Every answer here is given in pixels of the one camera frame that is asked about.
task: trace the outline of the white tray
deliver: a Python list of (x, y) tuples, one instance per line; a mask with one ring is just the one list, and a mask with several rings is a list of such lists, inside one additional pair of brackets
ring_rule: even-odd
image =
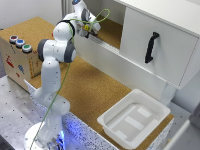
[(170, 109), (133, 90), (98, 118), (105, 133), (126, 149), (136, 149), (169, 115)]

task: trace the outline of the brown box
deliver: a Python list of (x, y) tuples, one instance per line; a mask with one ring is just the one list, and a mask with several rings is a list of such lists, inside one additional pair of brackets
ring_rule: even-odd
[[(0, 31), (0, 51), (6, 74), (28, 91), (25, 80), (30, 80), (40, 74), (42, 62), (38, 58), (37, 46), (42, 39), (52, 39), (54, 25), (36, 17), (15, 26)], [(15, 45), (9, 43), (9, 38), (17, 35), (30, 44), (33, 52), (26, 54)]]

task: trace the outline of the white cabinet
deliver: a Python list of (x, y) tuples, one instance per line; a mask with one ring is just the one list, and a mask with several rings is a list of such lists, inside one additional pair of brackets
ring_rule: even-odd
[[(159, 34), (153, 47), (149, 41)], [(192, 57), (198, 37), (128, 8), (125, 13), (120, 54), (179, 86)], [(145, 63), (147, 49), (153, 60)]]

